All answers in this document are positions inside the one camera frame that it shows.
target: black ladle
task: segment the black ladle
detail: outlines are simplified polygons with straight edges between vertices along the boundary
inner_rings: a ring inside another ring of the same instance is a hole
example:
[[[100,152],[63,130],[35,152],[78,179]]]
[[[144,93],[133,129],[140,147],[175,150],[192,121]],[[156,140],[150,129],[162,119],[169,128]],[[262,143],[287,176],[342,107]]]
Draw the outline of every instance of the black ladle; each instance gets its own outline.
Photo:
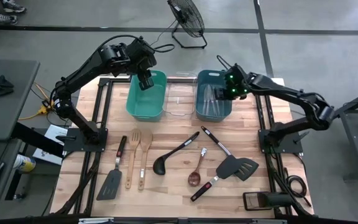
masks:
[[[153,171],[155,172],[155,174],[158,175],[165,175],[165,160],[168,159],[168,157],[170,157],[172,154],[174,154],[175,152],[179,151],[180,149],[183,149],[185,146],[187,146],[188,144],[192,143],[197,136],[200,134],[199,131],[197,131],[196,133],[194,133],[194,135],[192,135],[189,139],[187,139],[184,143],[180,144],[180,146],[178,146],[176,149],[166,153],[163,156],[158,157],[153,164]]]

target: electric fan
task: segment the electric fan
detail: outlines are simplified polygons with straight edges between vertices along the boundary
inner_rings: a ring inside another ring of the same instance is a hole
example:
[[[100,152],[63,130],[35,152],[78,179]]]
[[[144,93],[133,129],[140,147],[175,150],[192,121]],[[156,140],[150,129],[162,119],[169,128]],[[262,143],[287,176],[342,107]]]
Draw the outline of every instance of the electric fan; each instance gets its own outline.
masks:
[[[194,5],[193,1],[168,0],[168,5],[171,7],[173,15],[178,21],[174,30],[172,31],[172,38],[174,38],[175,41],[180,44],[180,47],[184,49],[204,49],[208,44],[204,38],[204,22],[203,18],[201,18],[200,12],[198,12],[197,7]],[[205,42],[205,45],[189,47],[181,44],[179,40],[175,37],[175,32],[178,30],[179,25],[181,25],[182,28],[186,31],[186,33],[188,33],[191,37],[202,37]]]

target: copper measuring spoon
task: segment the copper measuring spoon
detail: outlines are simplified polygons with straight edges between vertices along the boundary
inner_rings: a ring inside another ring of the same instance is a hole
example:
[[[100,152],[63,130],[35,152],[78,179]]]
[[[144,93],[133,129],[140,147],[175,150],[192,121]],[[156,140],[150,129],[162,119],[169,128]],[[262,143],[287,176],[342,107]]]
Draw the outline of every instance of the copper measuring spoon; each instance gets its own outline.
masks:
[[[204,156],[206,154],[206,148],[203,147],[203,149],[201,150],[201,155],[200,155],[200,159],[198,161],[198,165],[197,168],[189,175],[189,178],[187,179],[187,182],[190,184],[190,186],[192,187],[196,187],[197,185],[200,184],[201,182],[201,176],[200,176],[200,165],[201,162],[204,159]]]

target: butcher block tabletop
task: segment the butcher block tabletop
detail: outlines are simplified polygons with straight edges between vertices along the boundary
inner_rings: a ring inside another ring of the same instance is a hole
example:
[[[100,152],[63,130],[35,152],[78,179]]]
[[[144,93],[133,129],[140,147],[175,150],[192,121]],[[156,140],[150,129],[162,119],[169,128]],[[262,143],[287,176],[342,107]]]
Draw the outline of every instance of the butcher block tabletop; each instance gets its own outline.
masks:
[[[274,81],[283,85],[281,78]],[[99,79],[85,85],[80,92],[76,108],[82,115],[91,120],[98,90]],[[257,131],[260,129],[253,95],[249,94],[245,100],[232,102],[231,114],[220,123],[208,123],[197,119],[196,113],[185,116],[174,116],[165,113],[157,123],[136,121],[126,111],[126,101],[129,83],[115,83],[106,127],[109,129],[106,150],[102,153],[98,171],[96,190],[92,208],[92,217],[191,217],[191,218],[272,218],[273,211],[248,212],[244,209],[242,194],[244,192],[269,191],[269,181],[264,155],[260,152]],[[98,121],[103,113],[104,89]],[[194,108],[195,87],[190,84],[168,84],[165,99],[165,110],[177,114],[189,113]],[[283,123],[291,121],[289,104],[286,101],[271,97],[275,121]],[[259,168],[246,181],[236,176],[217,181],[198,200],[192,202],[190,197],[215,175],[215,170],[226,158],[222,149],[201,130],[201,126],[208,128],[223,145],[236,157],[246,157],[256,161]],[[140,162],[142,149],[138,146],[135,153],[134,171],[130,189],[125,188],[125,180],[129,166],[131,149],[129,142],[125,146],[123,157],[119,164],[122,172],[121,183],[114,200],[97,201],[96,196],[109,173],[114,169],[116,152],[123,135],[130,137],[134,128],[150,129],[153,141],[147,154],[144,190],[138,190]],[[199,131],[200,135],[187,147],[174,153],[165,161],[166,174],[154,174],[152,166],[156,158],[168,153],[179,146],[192,134]],[[208,149],[200,167],[201,183],[198,187],[188,185],[191,174],[200,158],[202,147]],[[58,178],[53,203],[50,212],[56,212],[69,199],[78,186],[84,158],[84,152],[74,152],[62,164]],[[293,154],[282,154],[283,165],[289,175],[300,176],[307,184],[305,170],[299,158]],[[299,189],[296,183],[293,188]],[[81,212],[85,208],[88,198],[88,187],[85,188]],[[308,207],[303,199],[298,200],[310,213],[313,208]]]

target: yellow extension cord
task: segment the yellow extension cord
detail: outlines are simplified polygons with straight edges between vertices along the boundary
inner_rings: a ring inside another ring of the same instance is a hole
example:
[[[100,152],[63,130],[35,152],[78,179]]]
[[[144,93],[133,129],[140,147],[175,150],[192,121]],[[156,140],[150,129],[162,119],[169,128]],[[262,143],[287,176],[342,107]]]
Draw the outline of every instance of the yellow extension cord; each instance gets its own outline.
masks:
[[[36,87],[41,91],[41,93],[43,94],[43,96],[45,97],[45,99],[46,99],[46,100],[49,100],[49,97],[45,94],[45,92],[42,90],[42,88],[41,88],[40,86],[38,86],[38,84],[36,84],[36,83],[35,83],[35,85],[36,85]],[[48,109],[47,109],[44,105],[42,105],[42,106],[41,106],[41,109],[39,109],[36,114],[33,114],[33,115],[28,116],[28,117],[26,117],[26,118],[19,118],[19,121],[23,121],[23,120],[27,120],[27,119],[32,119],[32,118],[34,118],[34,117],[36,117],[36,116],[38,116],[38,115],[46,114],[46,113],[48,113]]]

